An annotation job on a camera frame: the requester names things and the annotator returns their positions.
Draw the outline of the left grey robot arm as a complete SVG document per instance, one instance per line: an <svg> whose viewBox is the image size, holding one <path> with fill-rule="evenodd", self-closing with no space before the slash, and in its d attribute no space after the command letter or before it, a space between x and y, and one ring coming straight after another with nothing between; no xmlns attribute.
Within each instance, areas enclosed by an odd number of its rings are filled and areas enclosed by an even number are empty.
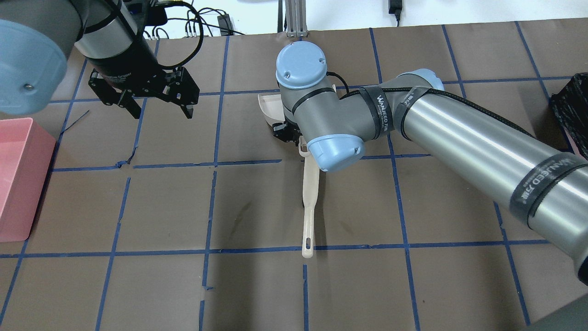
<svg viewBox="0 0 588 331"><path fill-rule="evenodd" d="M179 63L158 63L143 33L151 9L182 0L3 0L1 2L1 111L34 114L46 107L67 73L76 48L94 67L88 84L105 105L141 116L137 97L155 97L193 116L200 89L185 69L200 51Z"/></svg>

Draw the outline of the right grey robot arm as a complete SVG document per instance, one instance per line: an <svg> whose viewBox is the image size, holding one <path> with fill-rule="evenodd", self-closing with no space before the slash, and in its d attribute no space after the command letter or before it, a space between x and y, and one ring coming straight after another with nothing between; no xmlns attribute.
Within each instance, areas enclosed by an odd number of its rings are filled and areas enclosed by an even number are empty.
<svg viewBox="0 0 588 331"><path fill-rule="evenodd" d="M397 130L567 254L587 282L585 159L446 92L429 69L339 97L316 44L284 46L276 66L285 124L274 135L283 141L301 135L320 170L351 166L365 155L366 141Z"/></svg>

